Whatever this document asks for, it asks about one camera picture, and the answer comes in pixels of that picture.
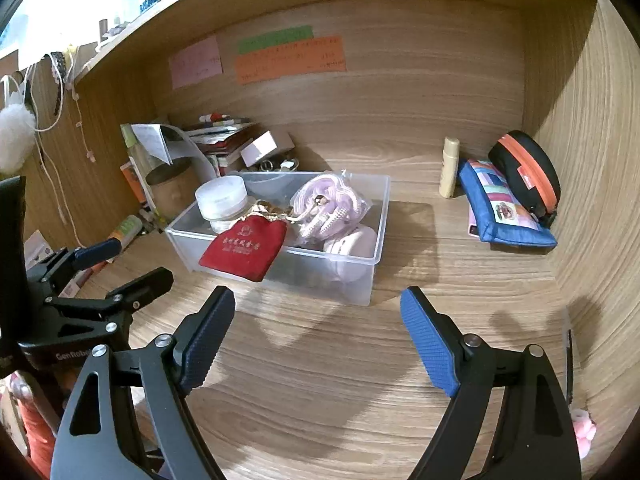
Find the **orange sleeved left forearm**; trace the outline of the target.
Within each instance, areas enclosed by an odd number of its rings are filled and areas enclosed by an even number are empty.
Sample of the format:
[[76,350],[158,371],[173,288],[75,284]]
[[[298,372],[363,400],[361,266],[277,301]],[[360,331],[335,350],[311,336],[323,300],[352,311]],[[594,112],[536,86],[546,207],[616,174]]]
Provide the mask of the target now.
[[28,442],[28,461],[41,479],[51,477],[55,436],[31,400],[18,399]]

